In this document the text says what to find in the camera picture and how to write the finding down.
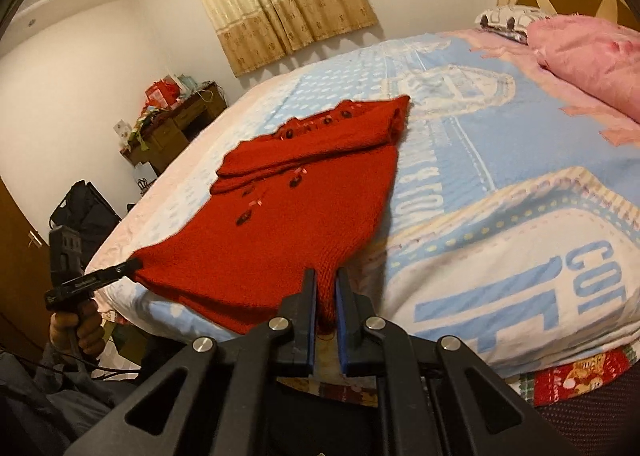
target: black bag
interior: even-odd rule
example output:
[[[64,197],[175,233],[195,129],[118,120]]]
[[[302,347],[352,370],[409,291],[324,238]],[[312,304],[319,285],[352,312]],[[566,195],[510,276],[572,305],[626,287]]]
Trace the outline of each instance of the black bag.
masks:
[[[49,218],[49,227],[65,225],[76,230],[82,241],[82,268],[104,243],[120,217],[91,184],[76,182]]]

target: person's finger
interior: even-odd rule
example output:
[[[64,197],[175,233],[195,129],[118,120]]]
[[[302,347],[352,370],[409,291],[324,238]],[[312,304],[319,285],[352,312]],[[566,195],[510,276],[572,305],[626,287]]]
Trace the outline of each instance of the person's finger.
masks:
[[[91,356],[97,357],[98,355],[100,355],[104,351],[104,347],[105,346],[106,346],[106,344],[104,343],[104,340],[102,338],[100,338],[99,340],[97,340],[93,344],[91,344],[88,348],[85,348],[83,351],[87,355],[91,355]]]
[[[78,315],[75,313],[59,311],[51,316],[51,327],[56,331],[63,331],[67,328],[75,328],[78,321]]]
[[[98,303],[93,299],[86,300],[80,303],[78,311],[82,317],[89,317],[98,311]]]
[[[104,328],[102,328],[102,326],[98,326],[94,331],[82,337],[78,341],[78,346],[85,349],[94,344],[95,341],[100,340],[102,337],[104,337]]]
[[[82,321],[82,324],[78,328],[78,338],[83,339],[84,337],[87,337],[87,335],[98,329],[101,324],[102,316],[99,313],[95,313],[90,317],[87,317]]]

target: human hand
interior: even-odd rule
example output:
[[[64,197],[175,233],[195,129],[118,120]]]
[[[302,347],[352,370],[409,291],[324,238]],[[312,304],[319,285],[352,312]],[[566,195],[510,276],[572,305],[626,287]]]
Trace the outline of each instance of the human hand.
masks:
[[[75,313],[56,312],[51,316],[49,339],[59,352],[70,355],[71,344],[68,329],[75,328],[78,335],[78,347],[87,355],[97,357],[104,350],[104,329],[102,316],[98,313],[98,305],[93,299],[79,306],[80,319]]]

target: desk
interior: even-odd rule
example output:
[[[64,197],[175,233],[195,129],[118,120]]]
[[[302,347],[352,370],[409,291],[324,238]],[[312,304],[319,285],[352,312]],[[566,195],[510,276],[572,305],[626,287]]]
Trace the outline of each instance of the desk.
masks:
[[[130,150],[120,154],[133,166],[149,162],[157,174],[183,152],[198,133],[213,122],[226,109],[226,104],[216,83],[211,83],[200,94],[193,94],[170,112],[161,113],[142,131],[142,139],[148,150],[142,150],[136,140],[130,142]]]

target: triangular cutout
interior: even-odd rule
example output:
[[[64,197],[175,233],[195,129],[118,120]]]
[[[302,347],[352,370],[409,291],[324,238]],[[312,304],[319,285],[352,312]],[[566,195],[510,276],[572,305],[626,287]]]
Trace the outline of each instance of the triangular cutout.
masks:
[[[186,378],[186,369],[175,370],[125,415],[125,422],[155,436],[162,434]]]
[[[477,370],[469,368],[465,376],[489,434],[498,434],[522,423],[520,413]]]

